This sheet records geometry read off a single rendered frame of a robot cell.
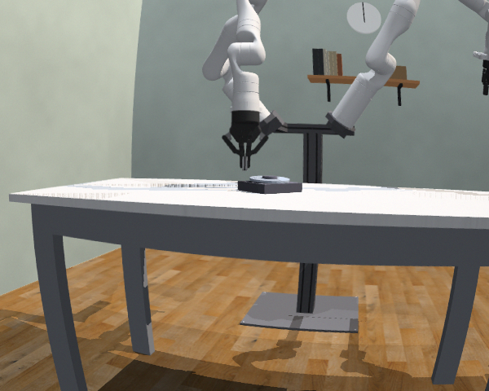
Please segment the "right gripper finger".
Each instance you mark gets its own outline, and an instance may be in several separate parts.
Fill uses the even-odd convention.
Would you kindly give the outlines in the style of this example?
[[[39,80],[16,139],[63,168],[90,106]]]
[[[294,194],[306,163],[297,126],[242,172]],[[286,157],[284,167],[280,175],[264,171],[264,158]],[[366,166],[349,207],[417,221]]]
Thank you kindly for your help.
[[[248,137],[247,137],[247,144],[246,144],[246,153],[244,157],[244,170],[248,170],[248,168],[250,167],[251,155],[256,154],[259,151],[259,149],[263,146],[263,144],[268,140],[268,136],[266,136],[264,133],[261,132],[259,138],[260,143],[253,150],[251,150],[252,134],[253,131],[249,130]]]
[[[245,170],[245,146],[243,143],[243,133],[242,130],[238,130],[238,140],[239,140],[239,149],[237,150],[236,147],[232,144],[231,142],[231,133],[228,132],[227,134],[222,136],[223,141],[228,145],[228,147],[232,150],[233,153],[237,154],[240,156],[240,167],[242,170]]]

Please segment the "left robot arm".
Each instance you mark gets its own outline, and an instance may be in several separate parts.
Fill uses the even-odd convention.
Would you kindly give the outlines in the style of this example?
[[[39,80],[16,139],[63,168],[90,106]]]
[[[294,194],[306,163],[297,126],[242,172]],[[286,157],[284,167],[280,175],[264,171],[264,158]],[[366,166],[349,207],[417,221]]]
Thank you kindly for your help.
[[[489,60],[489,2],[487,0],[458,0],[488,22],[484,52],[473,57]],[[337,105],[333,117],[352,129],[376,92],[390,79],[396,68],[395,58],[388,53],[393,41],[406,32],[414,20],[420,0],[395,0],[377,38],[366,54],[370,72],[360,73]]]

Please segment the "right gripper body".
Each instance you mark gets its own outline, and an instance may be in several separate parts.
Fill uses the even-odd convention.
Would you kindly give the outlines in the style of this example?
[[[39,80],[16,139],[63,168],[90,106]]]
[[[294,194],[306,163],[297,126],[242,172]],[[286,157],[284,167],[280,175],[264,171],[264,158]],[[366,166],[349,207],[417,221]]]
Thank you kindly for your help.
[[[259,112],[250,110],[239,110],[231,112],[231,128],[230,133],[233,138],[238,140],[238,130],[242,130],[243,143],[247,143],[248,131],[252,130],[252,143],[256,140],[261,133],[259,126]]]

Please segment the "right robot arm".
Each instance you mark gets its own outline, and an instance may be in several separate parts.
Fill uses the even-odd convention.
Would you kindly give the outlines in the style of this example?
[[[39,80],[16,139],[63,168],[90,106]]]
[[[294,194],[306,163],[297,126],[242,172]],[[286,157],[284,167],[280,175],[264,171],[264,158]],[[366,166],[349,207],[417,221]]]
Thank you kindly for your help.
[[[221,77],[225,80],[222,91],[232,101],[230,112],[258,111],[260,122],[270,113],[259,100],[258,75],[245,72],[240,66],[260,65],[265,60],[258,14],[267,1],[236,0],[238,15],[224,24],[213,50],[202,67],[207,80],[216,81]]]

